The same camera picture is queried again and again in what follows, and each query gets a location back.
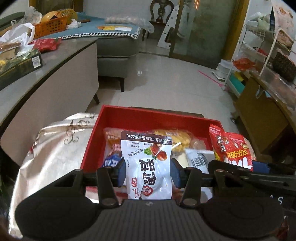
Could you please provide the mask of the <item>red blue cartoon snack bag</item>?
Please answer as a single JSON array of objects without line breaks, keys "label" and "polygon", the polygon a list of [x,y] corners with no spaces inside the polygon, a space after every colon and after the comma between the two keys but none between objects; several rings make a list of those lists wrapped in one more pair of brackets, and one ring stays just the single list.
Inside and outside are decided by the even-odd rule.
[{"label": "red blue cartoon snack bag", "polygon": [[120,128],[104,128],[103,133],[106,140],[103,167],[115,167],[122,158],[121,132]]}]

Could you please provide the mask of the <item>orange plastic basket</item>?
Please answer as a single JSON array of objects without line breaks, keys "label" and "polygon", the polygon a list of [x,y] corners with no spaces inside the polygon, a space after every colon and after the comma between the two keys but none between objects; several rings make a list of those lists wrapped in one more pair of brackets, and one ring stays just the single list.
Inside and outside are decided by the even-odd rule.
[{"label": "orange plastic basket", "polygon": [[53,33],[62,32],[66,30],[66,26],[67,26],[67,17],[55,18],[44,23],[36,24],[34,25],[35,27],[34,39],[39,39],[41,37],[44,37]]}]

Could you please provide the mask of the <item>red packet on counter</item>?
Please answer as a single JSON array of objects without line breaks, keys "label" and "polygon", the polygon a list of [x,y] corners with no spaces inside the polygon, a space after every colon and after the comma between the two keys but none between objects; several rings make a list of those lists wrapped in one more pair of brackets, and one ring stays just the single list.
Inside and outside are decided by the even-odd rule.
[{"label": "red packet on counter", "polygon": [[61,39],[37,39],[30,42],[30,45],[33,45],[33,49],[37,49],[40,53],[46,53],[55,51],[58,49],[58,46],[61,44]]}]

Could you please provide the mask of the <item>blue sofa cover cloth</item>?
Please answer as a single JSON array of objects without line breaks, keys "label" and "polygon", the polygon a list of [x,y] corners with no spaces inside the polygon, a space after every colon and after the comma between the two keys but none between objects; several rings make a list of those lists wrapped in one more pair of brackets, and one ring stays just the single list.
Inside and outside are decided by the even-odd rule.
[{"label": "blue sofa cover cloth", "polygon": [[52,39],[74,39],[85,37],[130,37],[137,40],[141,27],[131,24],[106,24],[103,18],[88,16],[84,13],[77,13],[78,21],[90,20],[90,22],[82,23],[78,28],[64,30],[62,32],[53,33],[44,37]]}]

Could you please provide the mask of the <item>white barcode snack bag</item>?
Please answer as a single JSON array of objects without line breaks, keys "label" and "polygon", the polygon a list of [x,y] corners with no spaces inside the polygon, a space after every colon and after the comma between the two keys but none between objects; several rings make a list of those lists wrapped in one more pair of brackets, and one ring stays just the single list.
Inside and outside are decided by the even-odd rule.
[{"label": "white barcode snack bag", "polygon": [[208,164],[215,160],[214,152],[210,150],[185,149],[189,167],[201,170],[203,174],[209,174]]}]

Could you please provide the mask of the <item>red crinkly snack bag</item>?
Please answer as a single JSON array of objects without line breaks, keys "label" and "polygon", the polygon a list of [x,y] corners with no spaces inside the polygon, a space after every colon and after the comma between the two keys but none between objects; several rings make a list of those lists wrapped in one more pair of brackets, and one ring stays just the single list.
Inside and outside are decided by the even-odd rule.
[{"label": "red crinkly snack bag", "polygon": [[251,152],[241,134],[210,124],[209,135],[216,160],[253,171]]}]

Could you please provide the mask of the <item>brown wooden cabinet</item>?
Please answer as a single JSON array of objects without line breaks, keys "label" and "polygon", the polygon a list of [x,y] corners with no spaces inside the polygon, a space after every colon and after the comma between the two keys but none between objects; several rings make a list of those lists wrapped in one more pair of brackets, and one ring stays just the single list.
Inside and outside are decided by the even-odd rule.
[{"label": "brown wooden cabinet", "polygon": [[234,106],[257,161],[295,164],[295,111],[268,90],[266,82],[251,73]]}]

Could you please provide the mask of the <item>white plastic shopping bag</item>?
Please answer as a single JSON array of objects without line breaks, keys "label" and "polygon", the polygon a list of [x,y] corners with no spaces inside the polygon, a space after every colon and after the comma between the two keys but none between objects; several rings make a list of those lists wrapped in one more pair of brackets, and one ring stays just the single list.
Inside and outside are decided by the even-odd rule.
[{"label": "white plastic shopping bag", "polygon": [[1,37],[1,51],[19,46],[25,46],[33,41],[35,26],[31,23],[20,24],[8,30]]}]

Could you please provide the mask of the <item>white pegboard panel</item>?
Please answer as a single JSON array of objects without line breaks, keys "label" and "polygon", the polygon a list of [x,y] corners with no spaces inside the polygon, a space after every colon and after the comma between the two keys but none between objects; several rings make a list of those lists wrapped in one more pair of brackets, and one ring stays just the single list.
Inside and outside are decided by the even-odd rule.
[{"label": "white pegboard panel", "polygon": [[170,50],[174,46],[180,25],[182,10],[183,6],[180,4],[174,7],[158,41],[157,46],[159,48]]}]

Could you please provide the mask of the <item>dark green long box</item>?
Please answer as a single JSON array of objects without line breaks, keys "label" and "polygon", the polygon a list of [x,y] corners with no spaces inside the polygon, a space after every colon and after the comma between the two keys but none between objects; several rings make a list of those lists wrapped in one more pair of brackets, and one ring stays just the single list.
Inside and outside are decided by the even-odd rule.
[{"label": "dark green long box", "polygon": [[38,49],[33,49],[21,56],[6,61],[1,66],[1,90],[41,67],[43,67],[43,63],[41,53]]}]

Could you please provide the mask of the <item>clear waffle cookie packet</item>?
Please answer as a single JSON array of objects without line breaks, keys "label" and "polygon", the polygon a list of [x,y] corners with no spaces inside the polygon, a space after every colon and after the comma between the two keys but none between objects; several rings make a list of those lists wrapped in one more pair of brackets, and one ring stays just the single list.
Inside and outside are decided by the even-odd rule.
[{"label": "clear waffle cookie packet", "polygon": [[153,134],[171,137],[173,141],[172,152],[182,153],[185,149],[206,150],[206,142],[202,138],[195,137],[188,130],[156,129],[151,131]]}]

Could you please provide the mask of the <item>floral silver tablecloth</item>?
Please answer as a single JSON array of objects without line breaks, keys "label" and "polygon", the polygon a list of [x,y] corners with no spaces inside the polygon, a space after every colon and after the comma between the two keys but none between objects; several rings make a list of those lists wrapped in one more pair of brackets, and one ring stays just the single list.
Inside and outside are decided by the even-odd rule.
[{"label": "floral silver tablecloth", "polygon": [[[155,123],[152,123],[152,120],[148,121],[149,124],[152,124],[152,127],[144,123],[145,118],[140,118],[140,124],[144,124],[144,127],[135,130],[152,131],[153,133],[158,129],[177,129],[178,131],[189,131],[193,134],[193,127],[197,127],[198,131],[208,133],[209,127],[201,127],[202,124],[186,124],[185,121],[181,121],[185,124],[184,128],[177,127],[177,124],[173,124],[172,127],[164,127],[163,124],[173,123],[170,120],[177,116],[169,117],[169,114],[165,113],[164,117],[169,117],[169,120],[161,120],[160,116],[160,114],[157,115],[158,119]],[[97,118],[98,114],[77,113],[65,118],[65,120],[54,122],[39,131],[16,178],[9,210],[8,230],[10,235],[22,238],[14,217],[15,209],[22,200],[62,177],[62,175],[75,168],[80,168]],[[193,138],[202,139],[201,134],[193,134],[193,136]]]}]

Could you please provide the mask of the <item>white chestnut snack pouch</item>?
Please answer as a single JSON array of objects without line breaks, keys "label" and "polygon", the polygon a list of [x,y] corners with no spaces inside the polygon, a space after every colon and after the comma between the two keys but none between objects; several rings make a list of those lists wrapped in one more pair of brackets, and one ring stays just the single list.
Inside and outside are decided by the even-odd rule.
[{"label": "white chestnut snack pouch", "polygon": [[171,199],[171,137],[153,133],[121,132],[129,199]]}]

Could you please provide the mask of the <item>grey green sofa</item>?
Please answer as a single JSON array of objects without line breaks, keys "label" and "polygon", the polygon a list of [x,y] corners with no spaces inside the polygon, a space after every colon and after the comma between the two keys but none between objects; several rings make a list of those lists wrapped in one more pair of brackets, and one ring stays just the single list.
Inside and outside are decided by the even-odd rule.
[{"label": "grey green sofa", "polygon": [[96,37],[98,75],[117,78],[121,91],[125,90],[127,63],[139,52],[139,37]]}]

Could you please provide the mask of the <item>grey curved counter table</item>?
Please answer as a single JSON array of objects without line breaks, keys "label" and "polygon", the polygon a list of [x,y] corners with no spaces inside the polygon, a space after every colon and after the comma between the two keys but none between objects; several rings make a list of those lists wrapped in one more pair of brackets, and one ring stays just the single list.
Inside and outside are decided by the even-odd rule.
[{"label": "grey curved counter table", "polygon": [[96,40],[63,40],[42,68],[1,90],[1,150],[17,165],[40,129],[88,108],[99,87]]}]

